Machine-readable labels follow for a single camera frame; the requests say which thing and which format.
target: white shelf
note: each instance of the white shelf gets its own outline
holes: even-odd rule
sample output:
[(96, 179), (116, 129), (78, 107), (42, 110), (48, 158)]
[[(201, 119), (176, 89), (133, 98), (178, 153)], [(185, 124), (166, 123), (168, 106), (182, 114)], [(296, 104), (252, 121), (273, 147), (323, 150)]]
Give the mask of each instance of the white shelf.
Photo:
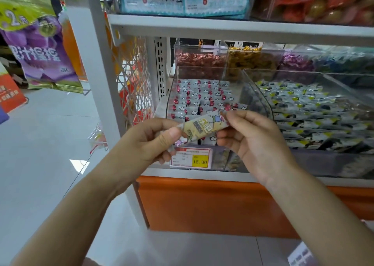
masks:
[(373, 27), (118, 14), (110, 14), (109, 21), (133, 36), (374, 47)]

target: orange shelf base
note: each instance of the orange shelf base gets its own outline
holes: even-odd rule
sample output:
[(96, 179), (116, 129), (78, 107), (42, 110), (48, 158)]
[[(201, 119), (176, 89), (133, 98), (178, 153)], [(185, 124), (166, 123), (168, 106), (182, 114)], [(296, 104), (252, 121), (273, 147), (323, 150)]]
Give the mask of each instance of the orange shelf base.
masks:
[[(150, 229), (298, 238), (259, 183), (141, 176)], [(329, 187), (360, 219), (374, 220), (374, 188)]]

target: transparent bin with red packages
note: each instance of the transparent bin with red packages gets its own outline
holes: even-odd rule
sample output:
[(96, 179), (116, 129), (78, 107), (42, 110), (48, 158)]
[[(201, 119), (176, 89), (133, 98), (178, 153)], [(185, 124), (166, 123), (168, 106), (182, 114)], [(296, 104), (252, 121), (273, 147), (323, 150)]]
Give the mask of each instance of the transparent bin with red packages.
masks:
[(251, 16), (291, 23), (374, 25), (374, 0), (255, 0)]
[(229, 47), (224, 41), (221, 41), (219, 46), (181, 45), (180, 39), (177, 39), (174, 44), (174, 62), (176, 66), (205, 67), (192, 71), (205, 76), (205, 79), (218, 79), (220, 76), (214, 75), (218, 71), (210, 68), (226, 68), (228, 51)]
[[(204, 75), (206, 69), (211, 75)], [(178, 122), (193, 121), (214, 111), (235, 108), (253, 110), (273, 119), (271, 108), (255, 83), (241, 69), (231, 69), (230, 74), (228, 71), (220, 67), (177, 66), (169, 94), (166, 118)], [(212, 117), (213, 122), (221, 121), (219, 117), (207, 117)], [(212, 133), (189, 145), (176, 148), (177, 156), (171, 161), (171, 167), (236, 171), (241, 161), (232, 156), (228, 149), (217, 146), (216, 141), (216, 135)], [(181, 166), (182, 159), (186, 161), (188, 157), (182, 157), (178, 153), (189, 154), (189, 151), (199, 149), (210, 151), (209, 160), (206, 160), (207, 167)]]
[(315, 176), (374, 179), (371, 99), (320, 72), (243, 71), (270, 104), (305, 170)]

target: white tile floor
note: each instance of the white tile floor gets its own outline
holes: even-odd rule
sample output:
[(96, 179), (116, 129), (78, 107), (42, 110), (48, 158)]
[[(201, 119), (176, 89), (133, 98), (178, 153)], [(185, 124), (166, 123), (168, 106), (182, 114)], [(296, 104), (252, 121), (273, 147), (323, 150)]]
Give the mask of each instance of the white tile floor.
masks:
[[(99, 121), (91, 93), (42, 89), (26, 95), (30, 102), (0, 125), (0, 266), (9, 264), (71, 186), (106, 153), (89, 154), (87, 137)], [(88, 257), (103, 266), (283, 266), (298, 242), (141, 231), (122, 195), (109, 206)]]

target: fingernail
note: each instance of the fingernail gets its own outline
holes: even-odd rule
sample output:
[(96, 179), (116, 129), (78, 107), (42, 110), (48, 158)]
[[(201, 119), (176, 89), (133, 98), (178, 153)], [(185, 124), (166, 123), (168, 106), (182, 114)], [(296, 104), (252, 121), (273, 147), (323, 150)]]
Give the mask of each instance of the fingernail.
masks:
[(182, 135), (182, 131), (177, 127), (171, 127), (167, 131), (171, 138), (175, 139), (175, 141), (177, 141)]

